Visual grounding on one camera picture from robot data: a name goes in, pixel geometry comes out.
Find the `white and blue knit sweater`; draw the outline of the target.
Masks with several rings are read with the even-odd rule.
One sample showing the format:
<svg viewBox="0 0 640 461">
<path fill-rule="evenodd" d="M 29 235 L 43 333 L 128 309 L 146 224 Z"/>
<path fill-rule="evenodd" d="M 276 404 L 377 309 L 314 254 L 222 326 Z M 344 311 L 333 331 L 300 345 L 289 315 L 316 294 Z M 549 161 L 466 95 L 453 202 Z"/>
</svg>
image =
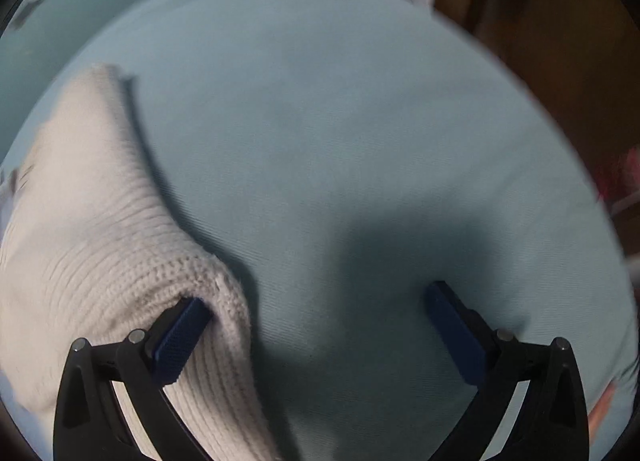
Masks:
<svg viewBox="0 0 640 461">
<path fill-rule="evenodd" d="M 40 126 L 1 240 L 1 369 L 42 435 L 53 435 L 73 340 L 118 342 L 183 297 L 201 299 L 214 319 L 169 386 L 170 402 L 212 458 L 277 459 L 241 285 L 172 218 L 118 71 L 93 66 L 65 84 Z"/>
</svg>

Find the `light blue bed sheet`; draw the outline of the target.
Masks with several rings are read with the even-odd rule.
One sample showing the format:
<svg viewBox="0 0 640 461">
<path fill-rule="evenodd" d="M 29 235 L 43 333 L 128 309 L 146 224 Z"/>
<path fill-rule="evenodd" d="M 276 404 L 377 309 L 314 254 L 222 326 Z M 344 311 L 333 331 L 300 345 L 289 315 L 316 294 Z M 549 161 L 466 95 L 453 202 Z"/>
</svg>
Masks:
<svg viewBox="0 0 640 461">
<path fill-rule="evenodd" d="M 118 71 L 178 226 L 226 265 L 275 460 L 425 460 L 474 397 L 423 306 L 448 283 L 493 328 L 572 345 L 589 460 L 628 424 L 638 323 L 574 151 L 475 44 L 408 0 L 142 0 L 30 110 L 18 173 L 65 84 Z"/>
</svg>

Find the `dark wooden chair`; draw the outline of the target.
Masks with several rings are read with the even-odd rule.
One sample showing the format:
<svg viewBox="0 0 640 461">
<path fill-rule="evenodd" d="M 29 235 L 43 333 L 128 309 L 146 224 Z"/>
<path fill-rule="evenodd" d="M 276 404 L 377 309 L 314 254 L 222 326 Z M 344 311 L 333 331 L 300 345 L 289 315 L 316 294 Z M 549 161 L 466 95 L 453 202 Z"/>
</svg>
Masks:
<svg viewBox="0 0 640 461">
<path fill-rule="evenodd" d="M 639 193 L 639 27 L 621 0 L 435 0 L 544 106 L 610 204 Z"/>
</svg>

